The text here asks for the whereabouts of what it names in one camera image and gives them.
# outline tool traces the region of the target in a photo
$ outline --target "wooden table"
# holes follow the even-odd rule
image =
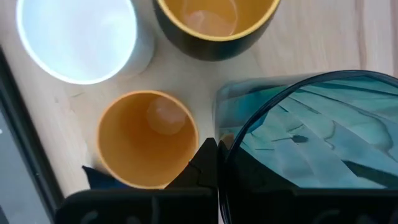
[[[163,90],[180,98],[203,142],[214,134],[215,92],[228,80],[342,69],[398,76],[396,0],[282,0],[258,43],[224,62],[201,62],[179,52],[160,30],[151,1],[135,2],[157,36],[149,68],[83,86],[51,77],[29,58],[16,31],[16,0],[0,0],[0,43],[65,195],[88,188],[81,166],[98,165],[97,121],[109,103],[131,90]]]

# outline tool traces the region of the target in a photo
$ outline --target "cup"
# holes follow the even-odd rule
[[[193,158],[198,130],[176,98],[160,91],[134,91],[102,115],[97,148],[104,166],[124,184],[164,189]]]
[[[154,54],[130,0],[18,0],[17,30],[33,61],[68,83],[99,83],[122,68],[140,73]]]
[[[279,0],[153,0],[166,37],[200,60],[234,57],[257,41]]]

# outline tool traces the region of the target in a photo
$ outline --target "teal glass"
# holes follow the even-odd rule
[[[224,162],[245,151],[300,188],[396,189],[397,85],[361,70],[229,83],[214,104]]]

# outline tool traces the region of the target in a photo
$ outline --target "black cup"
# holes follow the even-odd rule
[[[219,1],[153,0],[153,3],[160,27],[171,43],[191,57],[218,61],[237,56],[250,48],[267,28],[280,0],[228,0],[234,4],[236,13],[236,30],[229,35],[204,34],[187,26],[185,21],[178,18],[181,15],[177,14],[181,14],[183,4],[194,2],[195,7],[199,9],[201,6],[198,4],[201,2],[203,7],[209,7],[213,2],[219,4],[219,7]]]

